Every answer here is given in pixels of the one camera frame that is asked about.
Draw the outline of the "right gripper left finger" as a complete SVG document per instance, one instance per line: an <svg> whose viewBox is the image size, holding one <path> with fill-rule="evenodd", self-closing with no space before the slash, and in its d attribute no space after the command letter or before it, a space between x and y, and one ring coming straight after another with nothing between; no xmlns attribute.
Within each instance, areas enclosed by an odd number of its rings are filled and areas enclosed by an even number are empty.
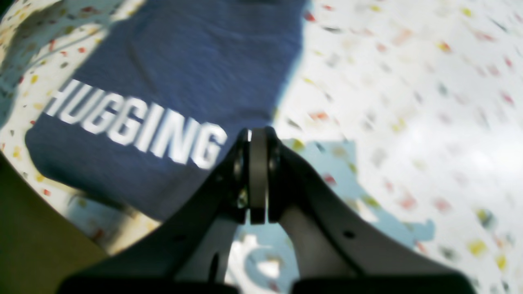
<svg viewBox="0 0 523 294"><path fill-rule="evenodd" d="M247 129L191 199L119 254L66 278L59 294L237 294L224 283L230 246L245 208Z"/></svg>

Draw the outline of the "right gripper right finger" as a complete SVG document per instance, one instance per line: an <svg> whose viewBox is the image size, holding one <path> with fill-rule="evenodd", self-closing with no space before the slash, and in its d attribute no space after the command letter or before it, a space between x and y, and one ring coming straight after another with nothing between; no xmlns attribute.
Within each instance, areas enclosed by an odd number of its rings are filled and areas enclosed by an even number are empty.
<svg viewBox="0 0 523 294"><path fill-rule="evenodd" d="M461 272L392 240L344 205L271 127L250 138L250 222L279 223L300 279L293 294L473 294Z"/></svg>

